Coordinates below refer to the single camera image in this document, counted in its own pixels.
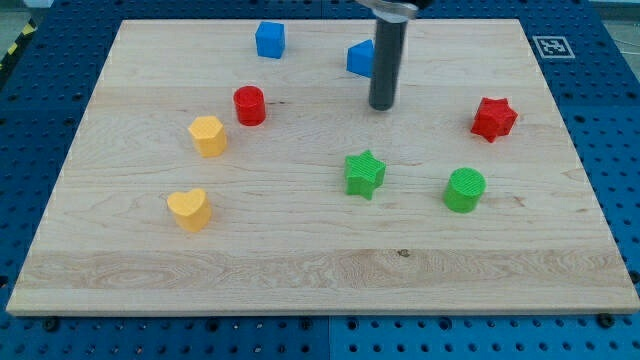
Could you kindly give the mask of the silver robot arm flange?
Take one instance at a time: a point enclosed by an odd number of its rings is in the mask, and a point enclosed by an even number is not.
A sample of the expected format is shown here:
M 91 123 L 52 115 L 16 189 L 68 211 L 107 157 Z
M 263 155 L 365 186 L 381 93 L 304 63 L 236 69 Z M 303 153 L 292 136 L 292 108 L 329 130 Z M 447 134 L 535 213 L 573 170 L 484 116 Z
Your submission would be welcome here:
M 390 23 L 402 23 L 415 19 L 418 13 L 434 3 L 434 0 L 356 0 L 369 8 L 375 17 Z

